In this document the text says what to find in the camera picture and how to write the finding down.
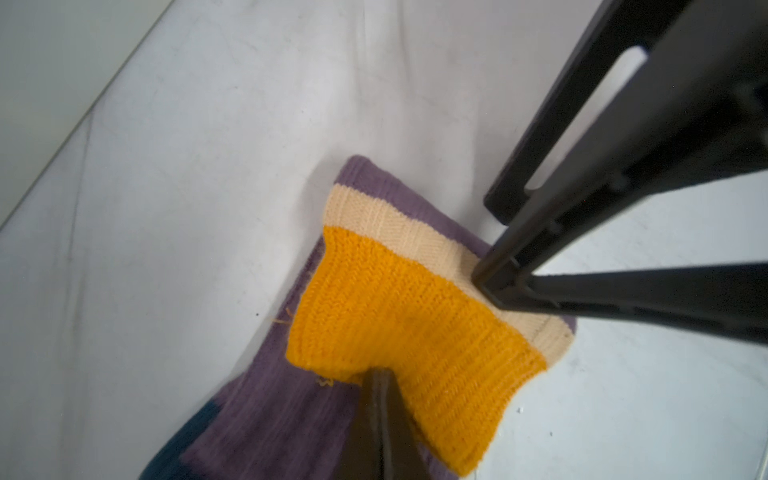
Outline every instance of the multicolored sock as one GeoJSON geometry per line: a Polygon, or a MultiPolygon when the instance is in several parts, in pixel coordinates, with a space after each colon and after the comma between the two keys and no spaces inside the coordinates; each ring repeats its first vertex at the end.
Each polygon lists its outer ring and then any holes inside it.
{"type": "MultiPolygon", "coordinates": [[[[248,370],[224,386],[158,452],[141,480],[330,480],[359,387],[319,382],[286,361],[290,312],[323,256],[316,245],[248,370]]],[[[456,480],[421,447],[435,480],[456,480]]]]}
{"type": "Polygon", "coordinates": [[[470,282],[488,245],[364,157],[343,168],[323,225],[288,360],[341,382],[390,368],[421,437],[467,475],[515,391],[571,345],[575,320],[495,308],[470,282]]]}

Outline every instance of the beige stripe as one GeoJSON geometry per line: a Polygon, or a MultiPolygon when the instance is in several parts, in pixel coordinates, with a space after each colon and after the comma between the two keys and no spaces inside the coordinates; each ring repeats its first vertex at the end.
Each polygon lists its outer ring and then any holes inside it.
{"type": "Polygon", "coordinates": [[[548,365],[557,362],[573,342],[571,329],[559,316],[509,312],[493,306],[470,281],[478,257],[426,223],[408,218],[384,200],[345,185],[334,185],[323,222],[328,227],[342,227],[376,240],[401,257],[419,262],[430,272],[452,282],[464,294],[516,328],[544,355],[548,365]]]}

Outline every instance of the folded sock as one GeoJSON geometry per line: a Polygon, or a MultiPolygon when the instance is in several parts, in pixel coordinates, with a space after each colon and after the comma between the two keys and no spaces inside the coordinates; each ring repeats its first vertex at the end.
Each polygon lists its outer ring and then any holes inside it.
{"type": "MultiPolygon", "coordinates": [[[[290,312],[323,256],[318,242],[248,370],[226,384],[158,452],[141,480],[329,480],[355,415],[359,387],[321,386],[285,357],[290,312]]],[[[420,447],[435,480],[456,480],[420,447]]]]}
{"type": "Polygon", "coordinates": [[[470,282],[488,245],[364,157],[336,180],[323,239],[288,360],[341,382],[392,369],[419,436],[467,475],[515,391],[571,345],[575,320],[495,308],[470,282]]]}

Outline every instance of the orange knit fabric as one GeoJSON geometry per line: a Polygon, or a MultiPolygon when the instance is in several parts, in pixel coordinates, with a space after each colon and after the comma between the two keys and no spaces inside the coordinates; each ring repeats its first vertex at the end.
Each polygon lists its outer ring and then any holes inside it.
{"type": "Polygon", "coordinates": [[[544,355],[451,281],[327,223],[325,256],[296,312],[288,360],[342,382],[359,382],[371,367],[392,369],[430,448],[467,475],[512,395],[547,368],[544,355]]]}

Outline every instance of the white table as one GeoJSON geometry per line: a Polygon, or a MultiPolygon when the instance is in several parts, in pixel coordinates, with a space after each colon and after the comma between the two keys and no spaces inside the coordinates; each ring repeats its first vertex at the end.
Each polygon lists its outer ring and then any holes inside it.
{"type": "MultiPolygon", "coordinates": [[[[0,231],[0,477],[136,478],[253,356],[350,154],[482,195],[597,0],[179,0],[0,231]]],[[[765,175],[655,197],[550,272],[768,258],[765,175]]],[[[584,319],[476,478],[752,478],[768,349],[584,319]]]]}

